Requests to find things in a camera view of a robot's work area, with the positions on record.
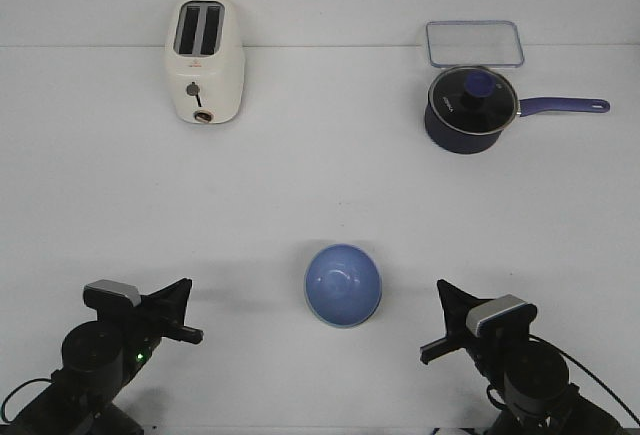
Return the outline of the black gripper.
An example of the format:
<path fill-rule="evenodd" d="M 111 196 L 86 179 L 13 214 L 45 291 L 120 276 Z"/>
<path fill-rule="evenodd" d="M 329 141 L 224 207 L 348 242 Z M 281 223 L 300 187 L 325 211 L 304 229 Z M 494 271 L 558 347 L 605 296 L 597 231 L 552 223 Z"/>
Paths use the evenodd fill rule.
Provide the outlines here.
<path fill-rule="evenodd" d="M 467 327 L 469 312 L 487 302 L 450 282 L 436 282 L 445 324 L 445 336 L 420 348 L 420 361 L 428 365 L 433 360 L 459 349 L 466 349 L 480 374 L 487 380 L 502 380 L 507 354 L 528 340 L 529 327 L 492 326 L 479 337 Z"/>
<path fill-rule="evenodd" d="M 193 345 L 204 338 L 201 329 L 185 324 L 187 303 L 193 281 L 182 278 L 154 293 L 122 318 L 124 366 L 140 370 L 151 358 L 162 338 Z"/>

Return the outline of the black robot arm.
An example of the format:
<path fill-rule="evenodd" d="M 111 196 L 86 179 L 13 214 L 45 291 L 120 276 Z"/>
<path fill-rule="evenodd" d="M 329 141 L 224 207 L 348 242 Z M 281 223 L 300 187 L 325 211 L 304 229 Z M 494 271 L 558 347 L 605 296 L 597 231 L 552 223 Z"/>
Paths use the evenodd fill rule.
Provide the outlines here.
<path fill-rule="evenodd" d="M 444 279 L 436 282 L 445 335 L 420 348 L 430 362 L 463 349 L 488 381 L 499 410 L 488 434 L 625 434 L 606 410 L 570 382 L 568 354 L 530 334 L 537 307 L 514 295 L 477 298 Z"/>
<path fill-rule="evenodd" d="M 203 331 L 185 325 L 192 281 L 180 279 L 142 295 L 129 284 L 98 280 L 83 289 L 97 319 L 78 325 L 61 345 L 62 367 L 13 420 L 2 413 L 3 434 L 142 434 L 143 427 L 114 404 L 150 360 L 162 339 L 199 344 Z"/>

